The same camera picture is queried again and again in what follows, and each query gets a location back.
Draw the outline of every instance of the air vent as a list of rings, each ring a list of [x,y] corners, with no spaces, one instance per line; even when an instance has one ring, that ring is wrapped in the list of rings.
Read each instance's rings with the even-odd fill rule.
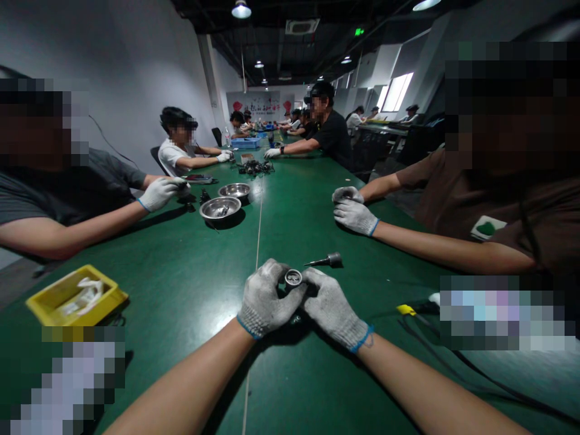
[[[286,34],[293,35],[305,35],[309,33],[314,33],[318,27],[319,19],[310,20],[287,20],[286,21]]]

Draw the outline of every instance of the yellow plastic box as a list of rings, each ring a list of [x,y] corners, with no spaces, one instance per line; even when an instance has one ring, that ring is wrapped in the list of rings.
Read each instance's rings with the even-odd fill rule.
[[[74,312],[63,316],[58,308],[81,292],[82,289],[77,287],[77,284],[85,277],[95,281],[101,280],[103,295],[89,312],[83,315]],[[116,282],[93,266],[86,265],[31,296],[26,305],[45,326],[95,326],[128,297],[119,289]]]

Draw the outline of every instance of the brown shirt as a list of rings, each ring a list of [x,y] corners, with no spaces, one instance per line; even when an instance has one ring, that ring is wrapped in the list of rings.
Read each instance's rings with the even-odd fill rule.
[[[397,172],[404,188],[425,188],[417,221],[442,236],[502,243],[533,257],[521,201],[542,266],[557,273],[580,270],[580,176],[542,171],[492,177],[450,166],[440,149]]]

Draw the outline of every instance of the hand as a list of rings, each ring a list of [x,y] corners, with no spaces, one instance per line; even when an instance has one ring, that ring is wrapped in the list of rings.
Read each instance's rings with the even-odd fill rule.
[[[237,315],[240,324],[256,340],[285,324],[296,311],[306,293],[306,284],[278,299],[278,281],[290,267],[269,259],[246,280],[243,289],[242,309]]]
[[[341,199],[352,199],[353,201],[364,204],[364,198],[354,186],[339,187],[332,194],[332,202],[337,203]]]
[[[351,199],[342,199],[334,207],[334,220],[339,224],[365,236],[372,236],[379,219],[362,204]]]
[[[158,178],[143,193],[138,201],[149,213],[165,207],[171,197],[177,194],[179,187],[173,179]]]
[[[178,198],[186,198],[188,197],[191,192],[192,192],[192,187],[189,185],[189,183],[184,180],[183,178],[180,177],[173,177],[173,181],[175,182],[175,184],[177,184],[177,197]]]
[[[229,154],[220,154],[220,155],[216,155],[217,161],[220,163],[223,163],[225,161],[228,161],[230,159],[230,155]]]
[[[334,278],[308,268],[302,272],[302,279],[318,288],[318,295],[303,303],[308,315],[331,338],[356,353],[373,328],[358,318]]]
[[[280,148],[270,148],[264,153],[265,159],[276,158],[280,155]]]

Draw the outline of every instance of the blue plastic box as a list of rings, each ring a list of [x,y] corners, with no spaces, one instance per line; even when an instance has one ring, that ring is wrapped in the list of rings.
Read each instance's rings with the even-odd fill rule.
[[[257,149],[260,147],[261,138],[232,139],[231,146],[239,149]]]

